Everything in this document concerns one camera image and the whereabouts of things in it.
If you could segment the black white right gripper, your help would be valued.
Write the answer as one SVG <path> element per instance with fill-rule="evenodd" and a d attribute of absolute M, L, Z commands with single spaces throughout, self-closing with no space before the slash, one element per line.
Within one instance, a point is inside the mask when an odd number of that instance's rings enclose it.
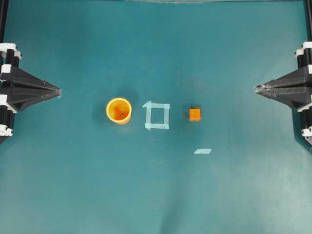
<path fill-rule="evenodd" d="M 304 42 L 295 56 L 299 69 L 260 84 L 254 91 L 296 109 L 301 116 L 301 135 L 312 144 L 312 43 Z"/>

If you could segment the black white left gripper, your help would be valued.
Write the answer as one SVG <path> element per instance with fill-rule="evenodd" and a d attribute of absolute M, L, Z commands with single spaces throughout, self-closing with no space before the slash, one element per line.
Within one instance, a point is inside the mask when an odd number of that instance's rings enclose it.
<path fill-rule="evenodd" d="M 0 44 L 0 143 L 13 135 L 17 112 L 61 96 L 60 88 L 18 68 L 21 58 L 16 44 Z M 13 88 L 13 84 L 32 88 Z"/>

